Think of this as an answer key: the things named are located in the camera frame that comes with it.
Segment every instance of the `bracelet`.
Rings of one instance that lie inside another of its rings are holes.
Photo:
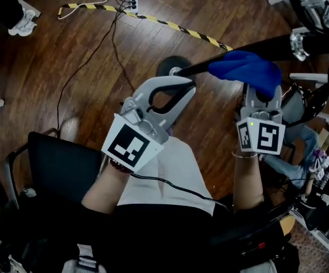
[[[121,165],[118,161],[115,161],[114,159],[112,158],[109,158],[109,163],[116,169],[116,170],[119,170],[120,172],[122,173],[125,173],[125,174],[131,174],[132,171],[125,167],[124,165]]]
[[[251,159],[251,158],[254,158],[255,156],[257,156],[258,154],[255,153],[254,155],[251,155],[251,156],[239,156],[239,155],[235,154],[234,151],[231,151],[231,155],[233,155],[235,158],[239,158],[239,159]]]

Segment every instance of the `shoe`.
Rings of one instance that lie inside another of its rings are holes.
[[[16,24],[16,26],[8,30],[8,32],[10,35],[19,34],[20,36],[28,36],[33,32],[33,29],[34,27],[36,27],[36,25],[37,24],[35,24],[34,22],[23,18]]]
[[[32,21],[32,19],[35,17],[35,12],[33,10],[31,10],[31,9],[26,10],[23,7],[23,12],[24,12],[23,19]]]

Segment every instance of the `power strip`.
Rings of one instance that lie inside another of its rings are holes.
[[[139,0],[131,0],[131,7],[127,9],[128,12],[138,14]]]

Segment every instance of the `white sneaker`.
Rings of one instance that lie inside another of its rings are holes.
[[[24,12],[23,19],[32,21],[32,19],[35,17],[35,12],[33,10],[31,10],[31,9],[26,10],[23,7],[23,12]]]
[[[32,21],[22,19],[14,26],[12,29],[8,30],[10,35],[16,35],[19,34],[20,36],[28,36],[33,32],[34,27],[36,27],[37,24],[35,24]]]

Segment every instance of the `blue towel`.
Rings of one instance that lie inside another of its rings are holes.
[[[209,73],[221,80],[247,83],[269,98],[274,97],[276,87],[282,81],[281,71],[276,64],[245,51],[226,53],[222,61],[209,65]]]

